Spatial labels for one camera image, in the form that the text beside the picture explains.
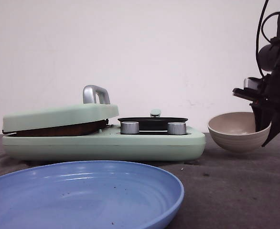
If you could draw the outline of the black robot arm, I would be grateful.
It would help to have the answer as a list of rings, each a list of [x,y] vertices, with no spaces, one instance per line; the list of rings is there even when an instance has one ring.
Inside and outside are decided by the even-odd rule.
[[[278,17],[276,36],[269,39],[269,43],[264,47],[256,48],[259,72],[266,71],[267,74],[262,74],[261,78],[246,78],[242,89],[233,89],[234,96],[251,101],[256,132],[270,128],[262,146],[267,145],[280,133],[280,11],[267,17],[261,14],[256,36],[265,34],[264,25],[272,16]]]

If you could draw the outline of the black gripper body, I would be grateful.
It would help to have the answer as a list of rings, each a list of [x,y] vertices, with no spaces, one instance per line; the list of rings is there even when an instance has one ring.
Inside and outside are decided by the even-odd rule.
[[[271,102],[280,110],[280,67],[275,68],[270,74],[263,77],[263,87],[255,91],[250,89],[234,88],[233,95],[253,102]]]

